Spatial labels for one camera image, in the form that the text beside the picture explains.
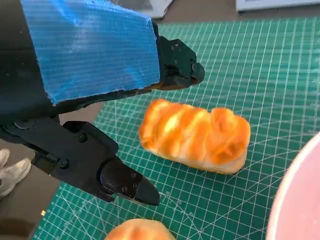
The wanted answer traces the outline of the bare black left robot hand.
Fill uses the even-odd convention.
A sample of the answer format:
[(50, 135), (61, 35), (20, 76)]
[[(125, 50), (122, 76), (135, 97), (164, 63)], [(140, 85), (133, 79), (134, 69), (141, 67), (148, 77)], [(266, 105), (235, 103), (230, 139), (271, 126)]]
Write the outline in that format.
[(160, 194), (117, 156), (116, 141), (59, 116), (91, 104), (170, 91), (205, 77), (196, 53), (159, 35), (147, 15), (107, 0), (0, 3), (0, 137), (35, 151), (32, 164), (106, 202), (156, 206)]

